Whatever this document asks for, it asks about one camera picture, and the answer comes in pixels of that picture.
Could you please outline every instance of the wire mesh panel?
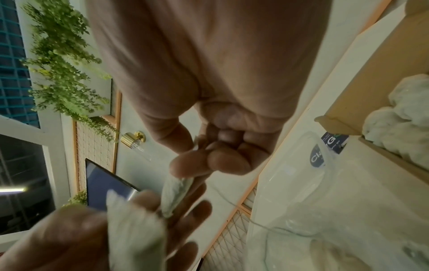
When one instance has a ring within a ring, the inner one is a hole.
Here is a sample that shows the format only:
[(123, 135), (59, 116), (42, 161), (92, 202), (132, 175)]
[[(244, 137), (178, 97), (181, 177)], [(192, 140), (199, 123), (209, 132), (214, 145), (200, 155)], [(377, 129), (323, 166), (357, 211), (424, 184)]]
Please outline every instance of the wire mesh panel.
[(29, 71), (17, 8), (13, 0), (0, 0), (0, 115), (40, 128), (38, 115), (32, 111), (34, 98), (29, 96)]
[(103, 168), (112, 171), (114, 163), (115, 142), (108, 142), (96, 134), (87, 125), (76, 123), (77, 167), (80, 189), (86, 189), (85, 159), (90, 159)]
[(249, 208), (250, 210), (253, 209), (253, 203), (255, 202), (256, 192), (258, 190), (258, 185), (255, 186), (255, 188), (249, 193), (246, 200), (244, 200), (243, 204)]
[(210, 248), (201, 271), (242, 271), (249, 219), (239, 211)]

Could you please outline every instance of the tv screen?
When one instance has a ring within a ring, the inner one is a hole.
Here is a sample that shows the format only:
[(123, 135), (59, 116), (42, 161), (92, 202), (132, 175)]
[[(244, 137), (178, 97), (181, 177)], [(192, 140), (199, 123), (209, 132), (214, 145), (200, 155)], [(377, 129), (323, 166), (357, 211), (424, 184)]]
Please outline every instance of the tv screen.
[(132, 184), (122, 180), (91, 160), (86, 159), (85, 163), (89, 207), (106, 211), (106, 195), (109, 190), (114, 190), (127, 200), (130, 200), (139, 191)]

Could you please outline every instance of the plastic bag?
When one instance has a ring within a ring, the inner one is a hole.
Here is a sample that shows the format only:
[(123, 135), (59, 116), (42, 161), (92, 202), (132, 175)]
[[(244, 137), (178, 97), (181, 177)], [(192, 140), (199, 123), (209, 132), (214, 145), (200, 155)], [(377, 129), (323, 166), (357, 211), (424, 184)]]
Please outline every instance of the plastic bag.
[(248, 242), (246, 270), (427, 270), (405, 248), (350, 217), (294, 204)]

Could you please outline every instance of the brown cardboard box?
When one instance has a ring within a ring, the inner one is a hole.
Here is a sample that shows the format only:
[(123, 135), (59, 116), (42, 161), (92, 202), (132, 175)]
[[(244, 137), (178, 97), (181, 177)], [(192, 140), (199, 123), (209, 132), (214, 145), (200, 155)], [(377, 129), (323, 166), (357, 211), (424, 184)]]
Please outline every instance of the brown cardboard box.
[[(407, 76), (429, 72), (429, 0), (408, 0), (406, 16), (373, 53), (324, 116), (330, 133), (361, 135), (366, 117), (389, 106), (388, 95)], [(429, 184), (429, 172), (361, 138), (398, 166)]]

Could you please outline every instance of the green plant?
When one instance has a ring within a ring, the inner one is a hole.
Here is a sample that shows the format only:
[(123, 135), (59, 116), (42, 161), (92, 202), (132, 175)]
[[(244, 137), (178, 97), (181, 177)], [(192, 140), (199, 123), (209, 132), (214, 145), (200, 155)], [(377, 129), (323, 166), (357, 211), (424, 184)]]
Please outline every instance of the green plant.
[(63, 205), (63, 207), (75, 205), (75, 204), (88, 205), (88, 194), (86, 190), (82, 190), (79, 193), (77, 193), (74, 197), (69, 199), (68, 202)]
[(89, 34), (85, 17), (68, 0), (35, 0), (36, 6), (25, 4), (24, 10), (33, 19), (35, 58), (24, 64), (45, 80), (34, 83), (31, 95), (36, 100), (35, 111), (48, 107), (86, 123), (99, 135), (111, 141), (115, 128), (102, 117), (88, 117), (102, 109), (108, 99), (85, 85), (90, 78), (77, 67), (101, 63), (89, 53), (83, 35)]

